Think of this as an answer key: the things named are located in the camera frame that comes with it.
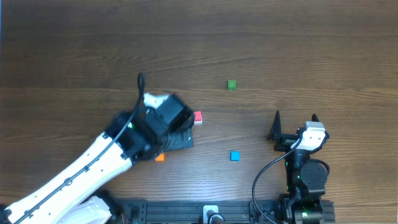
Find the blue cube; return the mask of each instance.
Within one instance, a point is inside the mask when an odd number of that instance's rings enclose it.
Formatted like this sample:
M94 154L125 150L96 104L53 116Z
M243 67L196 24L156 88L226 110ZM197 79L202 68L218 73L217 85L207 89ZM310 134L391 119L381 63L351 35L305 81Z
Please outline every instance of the blue cube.
M231 161L239 161L241 159L241 153L240 152L231 152Z

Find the small cube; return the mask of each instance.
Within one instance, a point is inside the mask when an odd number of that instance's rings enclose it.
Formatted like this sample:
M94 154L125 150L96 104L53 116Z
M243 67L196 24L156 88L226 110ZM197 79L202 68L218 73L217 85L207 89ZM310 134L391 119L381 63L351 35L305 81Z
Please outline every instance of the small cube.
M228 80L228 90L236 90L236 80Z
M231 152L231 161L239 161L241 159L241 153L240 152Z
M193 114L195 115L194 124L195 125L202 124L201 112L200 111L195 111L195 112L193 112Z
M156 162L164 162L164 153L160 153L155 159Z

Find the green cube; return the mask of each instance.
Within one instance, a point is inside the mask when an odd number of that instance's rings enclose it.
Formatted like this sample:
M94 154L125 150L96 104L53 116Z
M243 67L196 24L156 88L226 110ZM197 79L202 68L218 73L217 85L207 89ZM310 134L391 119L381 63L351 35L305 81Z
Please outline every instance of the green cube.
M236 90L236 80L228 80L228 89Z

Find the black cable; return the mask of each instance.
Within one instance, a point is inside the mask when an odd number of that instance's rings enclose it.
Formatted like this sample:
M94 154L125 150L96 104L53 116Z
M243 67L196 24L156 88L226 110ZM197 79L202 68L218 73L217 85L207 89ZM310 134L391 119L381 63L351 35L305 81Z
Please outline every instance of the black cable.
M259 210L261 215L266 217L268 219L268 221L270 221L273 224L277 224L277 222L275 222L274 220L269 218L266 214L264 214L264 212L261 211L260 207L257 204L256 195L254 193L254 191L256 189L256 183L259 180L259 178L262 175L262 173L264 173L268 168L270 168L270 166L274 165L275 163L279 162L281 159L283 159L286 156L288 156L290 153L294 152L297 149L297 147L299 146L299 144L301 143L301 140L302 140L302 136L300 135L300 138L298 139L297 144L289 152L286 152L283 156L280 156L277 159L273 160L272 162L268 163L268 165L266 165L264 168L262 168L262 170L260 170L260 172L257 174L256 178L254 179L253 186L252 186L252 189L251 189L251 197L253 199L253 203L256 206L256 208Z
M329 167L329 165L326 162L323 162L320 159L310 159L310 162L317 162L319 164L322 164L326 168L326 170L328 171L328 175L330 174L330 167Z
M100 159L100 157L120 138L120 136L122 135L123 131L126 130L126 128L128 127L129 123L131 122L132 118L134 117L134 115L137 113L138 111L138 107L141 104L141 101L144 97L144 88L145 88L145 75L143 73L138 74L138 78L137 78L137 82L138 82L138 89L139 89L139 96L138 96L138 100L136 102L136 105L134 106L134 109L129 117L129 119L127 120L126 124L123 126L123 128L120 130L120 132L118 133L118 135L116 135L116 137L104 148L104 150L101 151L101 153L98 154L98 156L96 156L90 163L88 163L87 165L84 166L84 168L82 168L81 170L79 170L76 174L74 174L73 176L71 176L70 178L67 178L67 180L61 184L59 187L57 187L55 190L53 190L50 194L48 194L43 200L41 200L37 205L35 205L33 208L31 208L29 211L26 211L25 214L20 217L14 224L19 224L22 221L24 221L27 217L29 217L34 211L36 211L37 209L40 208L41 205L43 205L48 199L50 199L51 197L53 197L58 191L62 190L62 188L64 188L65 186L70 185L70 183L76 178L78 177L80 174L82 174L83 172L86 172L89 170L89 167L92 166L96 161L98 161Z

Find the wood grain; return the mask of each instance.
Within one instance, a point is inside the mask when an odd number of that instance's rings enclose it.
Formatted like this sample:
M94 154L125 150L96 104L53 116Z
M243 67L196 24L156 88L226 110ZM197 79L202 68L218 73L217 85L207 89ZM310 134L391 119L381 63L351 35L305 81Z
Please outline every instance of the wood grain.
M337 220L396 222L397 11L394 0L3 0L0 202L74 161L132 107L145 71L147 91L178 93L203 125L193 149L107 183L115 196L250 200L280 155L264 137L275 111L286 133L316 113L331 135L314 157L331 167L324 198ZM284 189L277 164L257 194Z

